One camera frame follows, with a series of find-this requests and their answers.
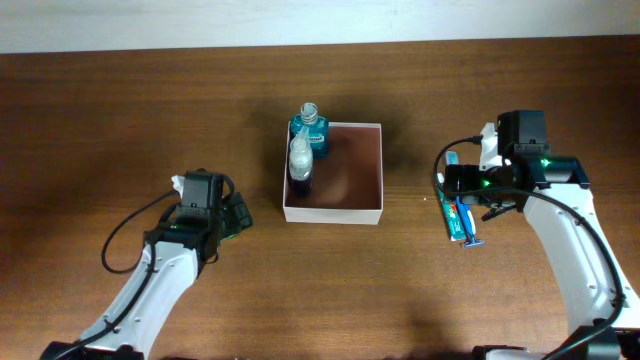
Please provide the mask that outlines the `clear spray bottle dark liquid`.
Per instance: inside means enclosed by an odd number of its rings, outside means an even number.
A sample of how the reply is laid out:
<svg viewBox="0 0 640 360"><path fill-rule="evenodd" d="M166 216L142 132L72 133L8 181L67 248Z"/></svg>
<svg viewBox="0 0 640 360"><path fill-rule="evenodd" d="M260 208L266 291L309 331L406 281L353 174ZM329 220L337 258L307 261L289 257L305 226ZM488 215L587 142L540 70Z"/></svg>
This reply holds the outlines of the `clear spray bottle dark liquid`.
<svg viewBox="0 0 640 360"><path fill-rule="evenodd" d="M311 192L313 159L309 127L303 126L289 145L289 186L297 197L306 197Z"/></svg>

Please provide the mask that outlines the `blue mouthwash bottle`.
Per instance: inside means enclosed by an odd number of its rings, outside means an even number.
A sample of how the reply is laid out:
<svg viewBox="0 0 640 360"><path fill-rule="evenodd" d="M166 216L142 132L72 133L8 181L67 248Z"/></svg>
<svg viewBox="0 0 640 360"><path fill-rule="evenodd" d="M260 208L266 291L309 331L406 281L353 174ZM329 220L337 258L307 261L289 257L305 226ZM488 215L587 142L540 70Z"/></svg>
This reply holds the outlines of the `blue mouthwash bottle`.
<svg viewBox="0 0 640 360"><path fill-rule="evenodd" d="M303 127L308 128L314 158L326 158L329 153L329 120L319 114L318 107L314 103L304 103L300 113L292 117L289 123L291 138L294 138Z"/></svg>

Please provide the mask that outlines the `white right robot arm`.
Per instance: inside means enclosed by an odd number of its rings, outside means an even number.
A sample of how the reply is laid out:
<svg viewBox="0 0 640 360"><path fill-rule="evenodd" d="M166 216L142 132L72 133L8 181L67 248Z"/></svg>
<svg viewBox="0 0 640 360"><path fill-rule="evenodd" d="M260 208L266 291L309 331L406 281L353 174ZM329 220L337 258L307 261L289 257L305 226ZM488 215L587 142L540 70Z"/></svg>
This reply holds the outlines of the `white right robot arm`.
<svg viewBox="0 0 640 360"><path fill-rule="evenodd" d="M505 112L469 142L478 164L435 164L445 201L484 206L485 220L524 215L545 250L568 316L568 337L549 359L636 359L639 297L599 224L580 161L554 156L540 110Z"/></svg>

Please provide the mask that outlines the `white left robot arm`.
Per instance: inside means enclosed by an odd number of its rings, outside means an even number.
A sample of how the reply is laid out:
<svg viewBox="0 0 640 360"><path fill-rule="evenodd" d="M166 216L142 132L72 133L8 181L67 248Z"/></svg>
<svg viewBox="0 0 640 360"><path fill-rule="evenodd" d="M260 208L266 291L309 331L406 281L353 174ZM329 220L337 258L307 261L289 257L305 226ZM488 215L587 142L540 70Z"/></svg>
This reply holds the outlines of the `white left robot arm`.
<svg viewBox="0 0 640 360"><path fill-rule="evenodd" d="M222 243L253 225L231 178L204 169L172 178L178 195L143 233L131 277L101 317L71 343L51 342L42 359L146 359L168 315Z"/></svg>

